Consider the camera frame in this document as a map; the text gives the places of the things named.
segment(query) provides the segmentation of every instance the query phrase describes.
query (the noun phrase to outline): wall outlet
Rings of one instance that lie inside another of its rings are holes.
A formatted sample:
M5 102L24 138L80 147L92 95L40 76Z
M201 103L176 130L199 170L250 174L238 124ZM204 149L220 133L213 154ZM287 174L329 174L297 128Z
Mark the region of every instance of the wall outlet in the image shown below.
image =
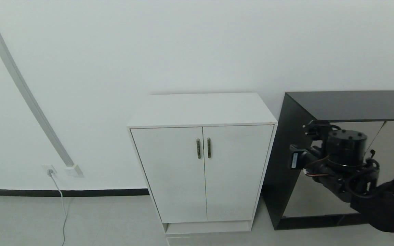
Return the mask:
M66 167L65 173L70 177L83 177L83 172L77 164L73 165L72 167Z
M45 173L48 175L48 169L53 170L53 173L57 173L57 171L54 169L53 165L42 165L42 169L45 171Z

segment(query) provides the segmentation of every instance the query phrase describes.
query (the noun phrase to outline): cabinet handle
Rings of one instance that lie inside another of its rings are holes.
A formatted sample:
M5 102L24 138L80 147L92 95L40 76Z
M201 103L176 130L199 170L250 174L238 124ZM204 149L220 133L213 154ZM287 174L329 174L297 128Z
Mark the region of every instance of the cabinet handle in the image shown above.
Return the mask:
M197 158L201 159L200 154L200 139L197 138Z
M211 139L208 137L208 158L211 158Z

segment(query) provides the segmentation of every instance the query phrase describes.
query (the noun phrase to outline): power cord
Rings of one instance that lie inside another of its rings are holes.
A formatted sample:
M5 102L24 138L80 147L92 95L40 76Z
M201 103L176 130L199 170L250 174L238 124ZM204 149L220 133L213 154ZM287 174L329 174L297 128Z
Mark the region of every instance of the power cord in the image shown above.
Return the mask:
M63 207L63 212L64 212L64 214L65 214L65 221L63 222L63 229L62 229L62 232L63 232L63 243L62 243L62 246L63 246L63 245L65 244L65 224L66 224L66 219L67 219L67 217L68 217L68 214L66 213L65 205L63 204L63 194L62 194L62 191L59 189L58 185L56 184L56 181L55 181L54 178L53 178L53 173L54 173L53 170L48 169L47 174L48 174L48 176L50 176L51 179L53 180L54 185L56 185L56 188L57 188L57 190L59 190L59 193L61 194L61 198L62 198L62 207Z

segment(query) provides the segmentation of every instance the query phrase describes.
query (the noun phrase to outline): label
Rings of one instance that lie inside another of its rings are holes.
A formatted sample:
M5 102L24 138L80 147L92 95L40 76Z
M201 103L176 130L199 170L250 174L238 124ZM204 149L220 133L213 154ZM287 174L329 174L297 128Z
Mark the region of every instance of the label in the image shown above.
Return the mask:
M296 168L296 165L297 165L297 155L298 155L298 153L294 153L294 154L293 154L293 159L292 159L292 161L291 161L291 168Z

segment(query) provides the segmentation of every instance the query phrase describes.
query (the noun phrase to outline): floor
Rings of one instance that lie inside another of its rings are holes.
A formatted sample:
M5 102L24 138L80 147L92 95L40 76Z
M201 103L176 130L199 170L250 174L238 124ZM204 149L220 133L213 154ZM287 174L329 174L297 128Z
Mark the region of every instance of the floor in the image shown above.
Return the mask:
M149 196L65 198L65 246L168 246ZM0 246L60 246L63 210L56 197L0 196ZM369 225L274 231L260 201L251 232L175 238L183 246L394 246L394 234Z

